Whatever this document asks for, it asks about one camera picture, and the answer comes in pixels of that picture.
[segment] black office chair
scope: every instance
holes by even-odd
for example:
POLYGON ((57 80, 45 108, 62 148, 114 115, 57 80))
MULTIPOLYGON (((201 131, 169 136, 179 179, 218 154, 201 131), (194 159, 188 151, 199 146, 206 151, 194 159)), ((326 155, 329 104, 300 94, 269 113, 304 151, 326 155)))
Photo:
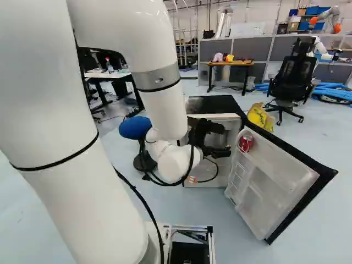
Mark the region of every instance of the black office chair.
POLYGON ((269 74, 270 84, 267 93, 275 97, 277 105, 267 103, 265 105, 266 112, 279 111, 279 121, 277 125, 281 125, 282 113, 288 113, 291 116, 298 117, 299 123, 302 123, 304 117, 293 112, 294 102, 304 101, 306 103, 314 84, 312 84, 312 75, 317 59, 307 57, 307 52, 310 52, 312 47, 310 42, 301 42, 300 39, 296 42, 293 52, 296 56, 286 56, 281 65, 279 73, 274 77, 269 74))

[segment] silver metal band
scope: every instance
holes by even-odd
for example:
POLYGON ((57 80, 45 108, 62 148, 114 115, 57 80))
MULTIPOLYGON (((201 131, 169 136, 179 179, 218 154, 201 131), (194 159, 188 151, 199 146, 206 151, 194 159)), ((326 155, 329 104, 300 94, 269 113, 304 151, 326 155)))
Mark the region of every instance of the silver metal band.
POLYGON ((139 91, 160 90, 180 79, 178 62, 166 66, 162 69, 146 71, 143 73, 133 73, 133 79, 139 91))

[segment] open fridge door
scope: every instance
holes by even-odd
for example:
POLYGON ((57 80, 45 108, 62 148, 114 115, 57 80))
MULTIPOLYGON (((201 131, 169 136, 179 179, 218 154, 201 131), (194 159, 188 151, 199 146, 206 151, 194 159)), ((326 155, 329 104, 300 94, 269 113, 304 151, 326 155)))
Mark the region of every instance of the open fridge door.
POLYGON ((338 173, 246 118, 232 147, 225 195, 254 235, 268 244, 338 173))

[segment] desk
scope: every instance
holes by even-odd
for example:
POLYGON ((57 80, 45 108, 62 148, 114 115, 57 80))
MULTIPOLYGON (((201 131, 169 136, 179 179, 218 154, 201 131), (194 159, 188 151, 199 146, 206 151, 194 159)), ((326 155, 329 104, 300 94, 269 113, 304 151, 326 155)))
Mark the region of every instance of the desk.
POLYGON ((212 70, 214 66, 235 66, 235 67, 245 67, 246 68, 246 77, 244 79, 244 85, 243 85, 243 90, 242 90, 242 95, 246 94, 246 86, 247 86, 247 79, 248 79, 248 69, 250 66, 253 66, 254 63, 252 60, 235 60, 234 62, 208 62, 206 64, 209 66, 209 88, 207 92, 210 92, 215 85, 211 84, 212 81, 212 70))
POLYGON ((84 77, 88 78, 88 80, 87 80, 88 83, 92 83, 95 85, 97 92, 99 94, 99 97, 101 99, 101 102, 102 102, 101 105, 94 107, 94 109, 92 109, 93 111, 112 103, 112 100, 109 100, 109 101, 106 100, 105 94, 100 86, 101 81, 114 81, 118 86, 123 86, 123 89, 122 89, 123 93, 121 93, 121 91, 118 90, 118 88, 115 85, 113 85, 114 91, 115 91, 116 95, 118 96, 118 100, 122 99, 126 95, 131 94, 131 92, 127 92, 127 87, 126 87, 126 83, 131 82, 133 85, 133 91, 134 91, 134 94, 135 94, 136 100, 137 100, 138 111, 133 111, 133 115, 129 115, 129 117, 135 116, 136 114, 138 114, 139 112, 141 112, 144 109, 142 99, 138 93, 138 90, 136 88, 136 83, 134 82, 131 73, 119 73, 119 72, 85 73, 84 77))

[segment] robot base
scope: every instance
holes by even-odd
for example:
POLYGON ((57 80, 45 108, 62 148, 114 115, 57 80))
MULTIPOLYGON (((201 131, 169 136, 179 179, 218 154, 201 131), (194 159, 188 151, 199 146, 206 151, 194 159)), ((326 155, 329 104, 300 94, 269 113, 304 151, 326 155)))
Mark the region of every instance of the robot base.
MULTIPOLYGON (((215 264, 212 226, 169 225, 158 223, 164 242, 164 264, 215 264)), ((152 222, 147 253, 140 264, 160 264, 159 241, 152 222)))

